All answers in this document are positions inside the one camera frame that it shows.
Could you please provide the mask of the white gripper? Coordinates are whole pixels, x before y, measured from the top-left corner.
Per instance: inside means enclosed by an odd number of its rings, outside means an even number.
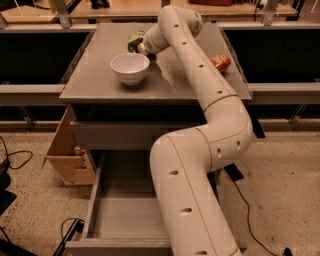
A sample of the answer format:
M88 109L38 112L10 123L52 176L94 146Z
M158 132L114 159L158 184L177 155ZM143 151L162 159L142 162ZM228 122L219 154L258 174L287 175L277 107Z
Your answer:
M160 27L155 25L151 27L144 35L143 43L137 46L140 54L158 54L167 49L170 44L161 33Z

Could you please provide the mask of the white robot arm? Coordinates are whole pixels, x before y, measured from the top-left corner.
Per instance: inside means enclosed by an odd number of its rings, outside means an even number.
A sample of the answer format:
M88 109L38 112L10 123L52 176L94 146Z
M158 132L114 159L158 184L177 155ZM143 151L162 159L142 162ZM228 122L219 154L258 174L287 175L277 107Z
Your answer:
M204 113L204 125L167 133L150 151L152 180L174 256L242 256L207 174L251 144L249 114L195 40L200 14L167 5L144 36L148 52L175 52Z

